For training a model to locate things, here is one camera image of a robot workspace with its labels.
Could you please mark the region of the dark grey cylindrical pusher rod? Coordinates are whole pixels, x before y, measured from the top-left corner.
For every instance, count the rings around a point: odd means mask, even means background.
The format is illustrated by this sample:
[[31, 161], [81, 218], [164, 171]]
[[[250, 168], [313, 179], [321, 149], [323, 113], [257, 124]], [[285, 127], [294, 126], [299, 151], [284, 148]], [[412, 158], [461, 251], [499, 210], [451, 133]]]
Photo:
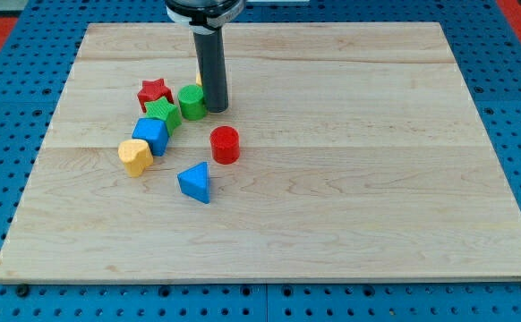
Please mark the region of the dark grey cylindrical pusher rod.
[[193, 34], [205, 106], [210, 113], [228, 108], [226, 63], [222, 30], [208, 35]]

